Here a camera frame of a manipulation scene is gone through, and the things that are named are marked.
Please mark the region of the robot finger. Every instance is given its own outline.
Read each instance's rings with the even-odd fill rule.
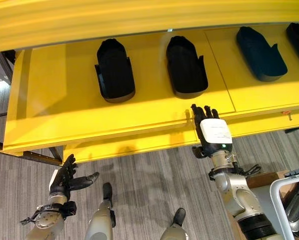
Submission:
[[[215,119],[219,119],[220,118],[219,117],[219,113],[218,113],[218,111],[216,109],[212,109],[211,113],[213,114],[213,118],[215,118]]]
[[[198,110],[199,114],[201,115],[201,119],[202,120],[206,119],[206,115],[205,115],[203,109],[200,106],[197,107],[197,110]]]
[[[212,112],[211,112],[211,108],[209,106],[205,106],[204,107],[205,111],[206,111],[206,116],[208,119],[212,119],[213,116],[212,116]]]

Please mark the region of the white label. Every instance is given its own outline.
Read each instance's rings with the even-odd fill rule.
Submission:
[[[232,135],[223,119],[207,118],[200,122],[200,128],[206,142],[210,144],[231,144]]]

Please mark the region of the robotic hand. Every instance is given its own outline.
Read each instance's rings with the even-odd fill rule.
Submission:
[[[35,227],[26,236],[27,240],[54,240],[64,228],[64,220],[76,214],[77,207],[74,201],[70,201],[70,192],[87,188],[98,178],[98,172],[74,178],[77,167],[74,162],[74,155],[71,154],[58,170],[50,186],[47,205],[37,207],[32,217],[21,221],[22,225],[35,223]]]
[[[201,146],[193,147],[194,155],[201,159],[211,158],[214,168],[209,179],[216,182],[226,209],[238,222],[247,240],[282,240],[263,213],[260,203],[249,189],[246,177],[257,173],[261,167],[253,166],[244,171],[232,153],[233,142],[227,123],[218,112],[205,106],[205,112],[195,104],[191,106],[194,123]]]

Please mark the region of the black cable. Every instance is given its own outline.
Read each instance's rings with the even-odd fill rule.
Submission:
[[[249,170],[247,171],[243,170],[242,175],[249,176],[249,175],[257,174],[261,169],[262,167],[259,164],[255,164]]]
[[[53,212],[53,213],[61,213],[59,210],[52,210],[52,209],[45,209],[46,207],[50,207],[51,205],[42,206],[39,210],[36,210],[31,217],[27,217],[24,220],[20,221],[22,225],[26,225],[28,223],[35,223],[35,218],[41,214],[46,212]]]
[[[249,170],[244,171],[243,168],[239,167],[237,161],[233,162],[233,166],[235,169],[235,173],[243,176],[250,176],[253,174],[257,174],[262,169],[262,167],[259,164],[255,164]]]

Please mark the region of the yellow shelf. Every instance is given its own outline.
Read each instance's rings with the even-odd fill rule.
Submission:
[[[0,0],[0,51],[203,26],[299,22],[299,0]]]
[[[286,35],[288,24],[253,26],[278,50],[288,72],[274,82],[262,82],[252,74],[241,53],[236,34],[239,27],[206,30],[206,36],[237,112],[299,106],[299,56]]]
[[[174,96],[166,48],[172,36],[186,36],[204,55],[208,89],[193,99]],[[106,102],[94,65],[102,39],[22,50],[17,56],[4,137],[5,152],[184,127],[191,105],[234,112],[230,96],[202,30],[118,37],[130,57],[135,96]]]
[[[233,45],[237,27],[118,37],[131,59],[136,86],[135,96],[120,104],[106,102],[100,93],[94,64],[102,39],[22,50],[14,67],[3,151],[182,128],[192,118],[193,103],[216,108],[225,120],[299,109],[299,59],[282,34],[286,26],[256,27],[279,43],[289,70],[271,83],[259,82],[249,72]],[[199,97],[184,100],[173,94],[166,48],[175,35],[187,37],[204,55],[209,86]]]
[[[299,127],[299,110],[287,115],[272,113],[262,116],[246,117],[228,120],[228,126],[233,137]],[[69,144],[64,148],[64,159],[74,154],[77,163],[121,157],[131,154],[199,144],[194,126],[164,130],[142,135],[133,135],[113,139]]]

